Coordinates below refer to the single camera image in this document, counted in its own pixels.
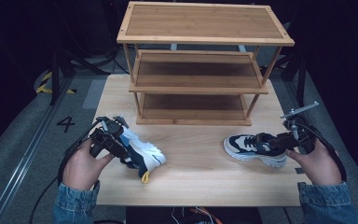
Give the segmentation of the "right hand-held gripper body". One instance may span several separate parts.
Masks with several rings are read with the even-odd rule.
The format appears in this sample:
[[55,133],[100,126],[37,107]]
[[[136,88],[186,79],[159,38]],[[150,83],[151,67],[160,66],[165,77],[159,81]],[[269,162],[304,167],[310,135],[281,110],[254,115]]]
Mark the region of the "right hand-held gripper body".
[[281,118],[284,119],[283,126],[288,133],[292,134],[294,139],[294,148],[302,147],[306,154],[314,150],[314,134],[310,130],[310,123],[301,113],[314,108],[318,104],[318,102],[313,102],[300,108],[292,108],[288,113],[281,115]]

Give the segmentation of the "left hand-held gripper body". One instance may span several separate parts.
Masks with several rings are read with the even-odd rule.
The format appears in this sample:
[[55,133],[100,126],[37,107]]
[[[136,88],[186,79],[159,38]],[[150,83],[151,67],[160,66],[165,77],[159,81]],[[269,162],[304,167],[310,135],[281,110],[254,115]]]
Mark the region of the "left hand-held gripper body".
[[101,127],[96,128],[89,136],[94,143],[89,151],[93,158],[96,158],[103,149],[110,152],[110,147],[114,143],[123,146],[119,141],[119,137],[124,133],[124,128],[128,128],[128,124],[122,116],[115,116],[111,119],[108,117],[98,117],[96,123],[100,123]]

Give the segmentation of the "white and navy sneaker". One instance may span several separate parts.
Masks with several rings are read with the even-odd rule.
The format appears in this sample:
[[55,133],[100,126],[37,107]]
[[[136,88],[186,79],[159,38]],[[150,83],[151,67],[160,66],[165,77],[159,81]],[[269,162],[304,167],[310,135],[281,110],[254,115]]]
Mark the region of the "white and navy sneaker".
[[129,128],[119,137],[120,142],[127,150],[128,155],[121,159],[131,169],[138,170],[138,176],[146,184],[149,181],[150,173],[166,162],[164,154],[150,142],[144,142]]
[[275,139],[270,133],[231,135],[224,140],[223,146],[225,152],[236,160],[258,159],[267,166],[280,168],[286,164],[286,150],[272,147],[269,140]]

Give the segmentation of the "wooden three-tier shoe rack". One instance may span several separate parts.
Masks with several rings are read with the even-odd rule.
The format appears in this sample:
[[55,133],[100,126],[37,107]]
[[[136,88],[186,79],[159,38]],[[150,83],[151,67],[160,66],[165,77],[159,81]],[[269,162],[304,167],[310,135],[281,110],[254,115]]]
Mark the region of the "wooden three-tier shoe rack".
[[130,2],[117,34],[140,124],[251,125],[258,51],[295,42],[269,6]]

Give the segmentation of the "person's right hand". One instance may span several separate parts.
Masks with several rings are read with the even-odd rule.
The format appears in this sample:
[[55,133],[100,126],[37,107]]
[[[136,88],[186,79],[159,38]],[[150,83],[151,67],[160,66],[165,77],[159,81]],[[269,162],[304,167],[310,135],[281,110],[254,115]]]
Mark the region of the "person's right hand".
[[308,155],[292,150],[287,150],[286,155],[302,167],[313,185],[334,186],[342,183],[336,163],[319,139],[314,141],[314,150]]

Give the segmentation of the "person's left hand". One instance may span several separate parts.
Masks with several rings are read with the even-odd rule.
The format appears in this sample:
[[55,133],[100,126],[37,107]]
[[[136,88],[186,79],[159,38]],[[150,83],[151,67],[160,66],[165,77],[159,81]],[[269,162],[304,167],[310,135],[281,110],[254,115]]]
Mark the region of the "person's left hand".
[[62,183],[65,186],[78,190],[91,190],[102,170],[114,158],[112,154],[107,154],[100,159],[93,158],[90,155],[91,145],[91,140],[82,143],[67,162],[62,175]]

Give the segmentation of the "black metal stand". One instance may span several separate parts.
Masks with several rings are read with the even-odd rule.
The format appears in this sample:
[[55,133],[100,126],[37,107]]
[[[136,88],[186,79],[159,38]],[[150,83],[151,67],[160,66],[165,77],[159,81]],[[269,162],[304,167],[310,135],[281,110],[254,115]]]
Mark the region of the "black metal stand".
[[60,72],[64,77],[73,77],[75,69],[71,64],[70,55],[64,49],[57,49],[51,55],[52,94],[50,105],[55,105],[60,96]]
[[297,88],[296,88],[296,99],[300,106],[304,105],[304,89],[306,80],[306,63],[304,58],[299,61]]

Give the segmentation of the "yellow and black striped tape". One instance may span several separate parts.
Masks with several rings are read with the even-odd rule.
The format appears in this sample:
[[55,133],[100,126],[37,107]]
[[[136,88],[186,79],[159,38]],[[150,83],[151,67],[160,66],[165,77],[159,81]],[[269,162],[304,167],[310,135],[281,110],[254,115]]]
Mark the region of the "yellow and black striped tape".
[[38,87],[35,90],[37,93],[40,93],[40,92],[53,93],[53,90],[49,89],[47,87],[48,80],[51,78],[51,76],[52,76],[51,72],[47,72],[45,75],[43,75],[40,84],[38,85]]

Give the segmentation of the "grey metal floor rail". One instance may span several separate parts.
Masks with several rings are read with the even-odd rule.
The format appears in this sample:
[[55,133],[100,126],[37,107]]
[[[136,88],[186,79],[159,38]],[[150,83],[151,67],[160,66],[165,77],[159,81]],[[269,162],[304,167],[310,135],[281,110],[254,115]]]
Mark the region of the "grey metal floor rail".
[[11,202],[13,201],[13,198],[17,193],[24,177],[26,176],[32,162],[34,161],[34,157],[40,148],[43,138],[45,137],[48,124],[52,120],[52,117],[57,111],[59,103],[61,102],[63,96],[67,93],[67,90],[69,89],[72,81],[73,80],[71,78],[65,78],[62,81],[62,85],[59,87],[59,89],[55,91],[59,94],[59,96],[56,98],[53,105],[48,106],[42,120],[38,123],[37,129],[34,132],[30,143],[28,144],[26,150],[21,154],[21,160],[14,169],[10,179],[6,184],[5,189],[0,196],[0,222]]

